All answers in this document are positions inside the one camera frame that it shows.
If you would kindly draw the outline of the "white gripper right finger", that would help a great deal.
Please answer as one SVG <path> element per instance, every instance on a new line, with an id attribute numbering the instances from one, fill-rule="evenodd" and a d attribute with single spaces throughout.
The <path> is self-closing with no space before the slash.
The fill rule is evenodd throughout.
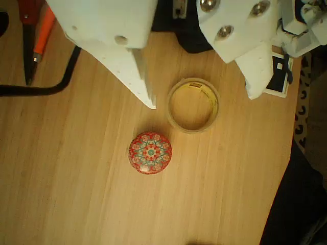
<path id="1" fill-rule="evenodd" d="M 258 98 L 273 76 L 272 44 L 277 1 L 197 1 L 199 27 L 219 57 L 235 61 L 248 97 Z"/>

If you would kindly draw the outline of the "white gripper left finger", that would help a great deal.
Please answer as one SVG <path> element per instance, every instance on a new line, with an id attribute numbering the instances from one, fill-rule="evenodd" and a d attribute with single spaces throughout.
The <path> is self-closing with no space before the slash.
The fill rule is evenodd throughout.
<path id="1" fill-rule="evenodd" d="M 157 1 L 53 0 L 47 4 L 70 41 L 100 61 L 148 108 L 156 108 L 142 49 Z"/>

